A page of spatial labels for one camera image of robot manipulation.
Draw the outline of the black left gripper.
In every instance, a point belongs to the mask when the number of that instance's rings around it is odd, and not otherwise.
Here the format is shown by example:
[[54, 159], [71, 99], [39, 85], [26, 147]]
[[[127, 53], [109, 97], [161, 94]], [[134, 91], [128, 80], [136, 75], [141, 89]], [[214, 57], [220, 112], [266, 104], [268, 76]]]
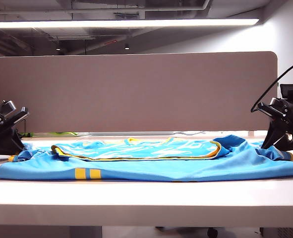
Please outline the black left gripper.
[[19, 154], [25, 150], [20, 133], [16, 128], [12, 127], [28, 117], [29, 110], [27, 107], [22, 107], [21, 111], [10, 116], [15, 110], [16, 106], [13, 102], [0, 103], [0, 134], [8, 129], [11, 130], [11, 137], [5, 136], [0, 138], [0, 155]]

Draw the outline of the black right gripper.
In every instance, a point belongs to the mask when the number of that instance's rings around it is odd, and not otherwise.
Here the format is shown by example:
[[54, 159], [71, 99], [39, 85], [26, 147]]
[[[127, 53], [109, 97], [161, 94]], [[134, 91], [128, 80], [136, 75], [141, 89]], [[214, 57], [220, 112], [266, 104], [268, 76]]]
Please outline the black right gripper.
[[272, 98], [270, 104], [259, 103], [257, 110], [271, 118], [263, 149], [274, 145], [281, 151], [293, 150], [293, 102]]

